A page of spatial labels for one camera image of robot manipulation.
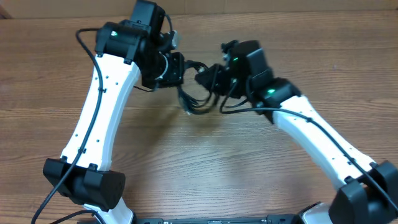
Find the wooden tabletop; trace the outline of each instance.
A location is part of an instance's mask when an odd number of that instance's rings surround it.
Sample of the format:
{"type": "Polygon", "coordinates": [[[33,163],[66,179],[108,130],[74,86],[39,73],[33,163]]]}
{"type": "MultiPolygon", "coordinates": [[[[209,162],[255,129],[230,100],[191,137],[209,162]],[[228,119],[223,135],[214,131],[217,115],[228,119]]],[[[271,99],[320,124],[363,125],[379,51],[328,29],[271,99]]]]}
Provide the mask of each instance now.
{"type": "MultiPolygon", "coordinates": [[[[52,188],[43,164],[69,141],[93,69],[75,31],[122,19],[0,21],[0,223],[30,223],[52,188]]],[[[223,42],[260,40],[275,74],[294,82],[349,142],[398,165],[398,11],[172,19],[185,58],[207,65],[222,62],[223,42]]],[[[93,49],[94,34],[83,38],[93,49]]],[[[185,78],[189,93],[206,96],[193,74],[185,78]]],[[[335,196],[305,151],[264,117],[189,116],[175,89],[133,91],[112,169],[125,173],[123,197],[139,217],[262,217],[335,196]]],[[[38,223],[80,209],[57,194],[38,223]]]]}

